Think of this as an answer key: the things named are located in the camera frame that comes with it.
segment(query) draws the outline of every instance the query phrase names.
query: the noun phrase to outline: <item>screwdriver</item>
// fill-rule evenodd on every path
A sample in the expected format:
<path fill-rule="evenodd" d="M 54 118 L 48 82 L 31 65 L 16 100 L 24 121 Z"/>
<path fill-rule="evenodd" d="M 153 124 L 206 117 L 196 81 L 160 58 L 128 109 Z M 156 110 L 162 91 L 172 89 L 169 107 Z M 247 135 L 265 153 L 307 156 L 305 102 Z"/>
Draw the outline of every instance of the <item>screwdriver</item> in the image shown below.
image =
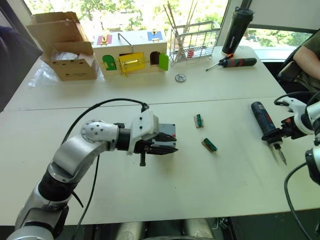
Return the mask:
<path fill-rule="evenodd" d="M 267 110 L 263 106 L 263 104 L 259 101 L 255 101 L 251 104 L 251 109 L 253 111 L 253 114 L 255 116 L 255 119 L 257 120 L 263 135 L 269 134 L 270 132 L 274 131 L 276 129 L 274 123 L 272 122 Z M 278 153 L 284 162 L 285 165 L 287 165 L 287 160 L 281 151 L 280 144 L 282 144 L 282 138 L 280 136 L 275 136 L 272 138 L 268 138 L 266 140 L 269 146 L 274 146 L 276 150 L 278 150 Z"/>
<path fill-rule="evenodd" d="M 225 59 L 223 61 L 219 61 L 215 65 L 209 67 L 205 71 L 208 72 L 215 66 L 223 66 L 224 68 L 235 68 L 235 67 L 245 67 L 245 66 L 253 66 L 257 63 L 257 59 L 252 58 L 237 58 L 237 59 Z"/>
<path fill-rule="evenodd" d="M 215 66 L 219 65 L 219 63 L 222 63 L 224 60 L 228 60 L 230 58 L 232 58 L 234 56 L 233 53 L 229 53 L 227 56 L 225 56 L 224 58 L 220 59 L 219 62 L 217 62 L 215 65 L 209 67 L 208 69 L 206 69 L 205 71 L 208 72 L 210 69 L 214 68 Z"/>

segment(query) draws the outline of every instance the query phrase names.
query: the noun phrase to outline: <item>metal washer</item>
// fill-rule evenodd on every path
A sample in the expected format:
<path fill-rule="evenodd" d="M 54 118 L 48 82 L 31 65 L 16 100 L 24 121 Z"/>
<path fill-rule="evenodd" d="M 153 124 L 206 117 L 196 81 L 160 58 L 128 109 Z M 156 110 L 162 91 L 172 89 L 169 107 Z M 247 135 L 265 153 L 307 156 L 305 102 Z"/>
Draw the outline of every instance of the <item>metal washer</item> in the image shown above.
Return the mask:
<path fill-rule="evenodd" d="M 186 75 L 180 73 L 175 76 L 175 80 L 179 83 L 183 83 L 187 80 L 187 77 L 186 77 Z"/>

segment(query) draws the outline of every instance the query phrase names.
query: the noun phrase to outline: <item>cardboard box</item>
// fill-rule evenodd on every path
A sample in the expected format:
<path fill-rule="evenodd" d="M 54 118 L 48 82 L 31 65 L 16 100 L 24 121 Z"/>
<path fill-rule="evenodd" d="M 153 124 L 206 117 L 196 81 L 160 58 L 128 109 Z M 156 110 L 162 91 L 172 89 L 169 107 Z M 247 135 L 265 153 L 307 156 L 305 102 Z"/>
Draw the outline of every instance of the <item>cardboard box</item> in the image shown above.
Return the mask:
<path fill-rule="evenodd" d="M 76 60 L 52 60 L 55 52 L 68 52 L 79 55 Z M 57 42 L 54 49 L 40 57 L 63 81 L 92 80 L 97 78 L 99 66 L 89 41 Z"/>
<path fill-rule="evenodd" d="M 99 67 L 91 43 L 74 12 L 36 14 L 26 26 L 43 49 L 40 57 L 63 81 L 92 80 Z M 52 60 L 56 52 L 79 55 L 76 60 Z"/>

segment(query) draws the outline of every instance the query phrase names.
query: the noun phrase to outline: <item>black handle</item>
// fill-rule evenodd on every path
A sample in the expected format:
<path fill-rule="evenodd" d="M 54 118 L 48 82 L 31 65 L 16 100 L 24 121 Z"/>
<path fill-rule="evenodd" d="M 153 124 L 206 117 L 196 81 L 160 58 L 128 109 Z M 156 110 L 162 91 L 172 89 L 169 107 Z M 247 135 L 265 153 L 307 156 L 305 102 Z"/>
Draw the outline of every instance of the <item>black handle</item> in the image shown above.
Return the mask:
<path fill-rule="evenodd" d="M 255 101 L 251 104 L 252 112 L 257 120 L 263 135 L 270 133 L 271 131 L 275 130 L 276 127 L 272 122 L 267 110 L 263 106 L 263 104 L 259 101 Z"/>
<path fill-rule="evenodd" d="M 245 66 L 253 66 L 257 63 L 257 59 L 252 58 L 238 58 L 238 59 L 228 59 L 219 63 L 224 68 L 234 68 L 234 67 L 245 67 Z"/>

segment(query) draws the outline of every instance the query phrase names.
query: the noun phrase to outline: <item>green door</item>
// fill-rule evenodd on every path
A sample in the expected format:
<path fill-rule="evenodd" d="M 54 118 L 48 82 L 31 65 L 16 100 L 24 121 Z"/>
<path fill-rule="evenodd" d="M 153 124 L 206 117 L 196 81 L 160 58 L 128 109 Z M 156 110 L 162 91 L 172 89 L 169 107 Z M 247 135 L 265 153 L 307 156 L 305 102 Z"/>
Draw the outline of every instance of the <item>green door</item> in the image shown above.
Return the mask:
<path fill-rule="evenodd" d="M 102 61 L 103 61 L 105 70 L 107 71 L 117 70 L 115 59 L 111 55 L 104 55 L 102 57 Z"/>

